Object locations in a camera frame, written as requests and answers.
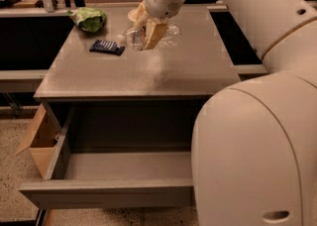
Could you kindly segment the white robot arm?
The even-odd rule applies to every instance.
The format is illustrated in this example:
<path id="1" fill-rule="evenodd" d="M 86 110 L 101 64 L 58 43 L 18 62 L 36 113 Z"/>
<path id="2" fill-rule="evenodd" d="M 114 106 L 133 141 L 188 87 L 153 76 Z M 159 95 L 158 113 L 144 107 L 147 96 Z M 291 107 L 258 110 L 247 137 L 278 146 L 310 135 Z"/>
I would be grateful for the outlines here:
<path id="1" fill-rule="evenodd" d="M 143 0 L 137 22 L 184 0 Z M 200 110 L 192 137 L 199 226 L 312 226 L 317 175 L 316 11 L 304 0 L 223 0 L 266 75 Z"/>

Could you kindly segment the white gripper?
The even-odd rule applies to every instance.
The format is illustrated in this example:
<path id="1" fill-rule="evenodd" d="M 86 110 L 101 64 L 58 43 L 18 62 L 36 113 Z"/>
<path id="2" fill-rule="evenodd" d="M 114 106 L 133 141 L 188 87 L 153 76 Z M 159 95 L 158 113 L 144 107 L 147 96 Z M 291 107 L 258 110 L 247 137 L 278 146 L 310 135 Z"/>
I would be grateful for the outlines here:
<path id="1" fill-rule="evenodd" d="M 139 4 L 134 26 L 146 27 L 145 50 L 154 49 L 168 29 L 167 23 L 149 20 L 149 14 L 156 18 L 170 18 L 179 12 L 183 3 L 184 0 L 144 0 Z"/>

